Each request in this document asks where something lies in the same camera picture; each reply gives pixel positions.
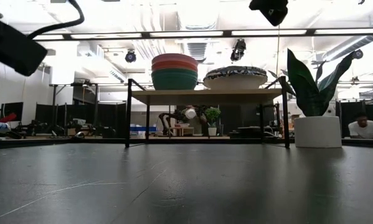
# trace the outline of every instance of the orange bowl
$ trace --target orange bowl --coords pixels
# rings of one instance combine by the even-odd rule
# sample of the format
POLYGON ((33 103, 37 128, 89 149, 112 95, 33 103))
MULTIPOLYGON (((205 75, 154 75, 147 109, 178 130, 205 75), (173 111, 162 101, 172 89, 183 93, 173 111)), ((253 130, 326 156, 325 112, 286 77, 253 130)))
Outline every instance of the orange bowl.
POLYGON ((195 66, 199 64, 197 60, 184 54, 161 54, 161 55, 155 56, 152 59, 151 64, 154 65, 155 63, 165 62, 165 61, 181 61, 181 62, 190 63, 195 66))
POLYGON ((176 60, 156 62, 151 66, 152 72, 160 70, 160 69, 165 69, 165 68, 184 68, 184 69, 197 72, 196 65, 190 64, 188 62, 182 62, 182 61, 176 61, 176 60))

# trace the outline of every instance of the potted plant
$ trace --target potted plant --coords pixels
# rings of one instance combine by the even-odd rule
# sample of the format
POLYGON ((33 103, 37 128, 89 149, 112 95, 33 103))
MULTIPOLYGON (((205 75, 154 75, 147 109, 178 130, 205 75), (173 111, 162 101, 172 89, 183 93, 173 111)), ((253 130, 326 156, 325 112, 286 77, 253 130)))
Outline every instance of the potted plant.
POLYGON ((288 78, 292 85, 298 107, 305 118, 294 120, 296 147, 341 147, 340 120, 337 116, 323 116, 334 97, 337 82, 349 69, 352 60, 362 58, 361 50, 344 57, 336 69, 318 82, 323 72, 322 62, 316 72, 316 79, 305 64, 299 61, 291 50, 287 54, 288 78))
POLYGON ((205 116, 208 120, 209 125, 209 136, 216 136, 217 135, 217 126, 216 121, 221 114, 221 110, 218 108, 208 108, 205 111, 205 116))

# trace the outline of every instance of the shelf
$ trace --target shelf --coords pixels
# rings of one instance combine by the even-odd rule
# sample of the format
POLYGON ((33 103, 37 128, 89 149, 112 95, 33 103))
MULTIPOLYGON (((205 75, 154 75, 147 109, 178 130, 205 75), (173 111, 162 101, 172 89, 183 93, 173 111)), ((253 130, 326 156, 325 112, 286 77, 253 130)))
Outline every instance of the shelf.
POLYGON ((266 103, 281 95, 281 89, 256 90, 154 90, 133 91, 132 97, 150 105, 241 105, 266 103))

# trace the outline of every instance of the man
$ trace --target man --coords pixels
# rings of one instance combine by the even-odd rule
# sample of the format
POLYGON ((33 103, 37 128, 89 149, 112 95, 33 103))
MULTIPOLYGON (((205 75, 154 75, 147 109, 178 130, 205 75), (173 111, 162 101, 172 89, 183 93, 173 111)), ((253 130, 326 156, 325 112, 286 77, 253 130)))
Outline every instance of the man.
POLYGON ((358 113, 356 121, 348 124, 349 135, 353 139, 373 139, 373 121, 365 113, 358 113))

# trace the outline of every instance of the white planter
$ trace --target white planter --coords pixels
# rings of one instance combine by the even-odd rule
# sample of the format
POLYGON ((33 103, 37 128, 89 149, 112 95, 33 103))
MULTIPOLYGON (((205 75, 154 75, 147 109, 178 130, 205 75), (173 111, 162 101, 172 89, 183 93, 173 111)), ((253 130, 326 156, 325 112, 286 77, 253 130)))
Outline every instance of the white planter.
POLYGON ((209 128, 209 136, 216 136, 217 128, 209 128))
POLYGON ((340 120, 337 116, 312 116, 294 120, 296 147, 341 147, 340 120))

